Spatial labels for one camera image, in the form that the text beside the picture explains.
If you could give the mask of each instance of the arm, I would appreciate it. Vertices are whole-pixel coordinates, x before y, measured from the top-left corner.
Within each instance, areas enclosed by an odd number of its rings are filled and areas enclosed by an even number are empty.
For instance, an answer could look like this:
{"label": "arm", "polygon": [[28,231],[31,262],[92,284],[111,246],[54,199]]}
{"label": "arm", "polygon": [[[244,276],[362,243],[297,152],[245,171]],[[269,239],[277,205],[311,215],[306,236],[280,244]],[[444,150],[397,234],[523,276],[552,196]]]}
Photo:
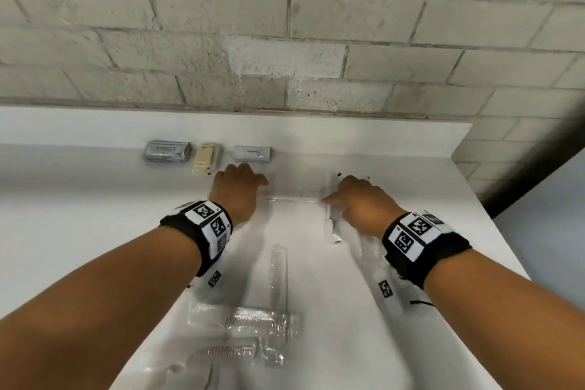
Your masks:
{"label": "arm", "polygon": [[[324,199],[359,231],[382,239],[406,213],[353,177]],[[585,388],[585,313],[474,250],[439,261],[424,282],[437,310],[506,390]]]}
{"label": "arm", "polygon": [[[249,165],[229,165],[209,199],[235,227],[262,184]],[[200,266],[197,245],[161,226],[73,271],[0,320],[3,387],[108,389]]]}

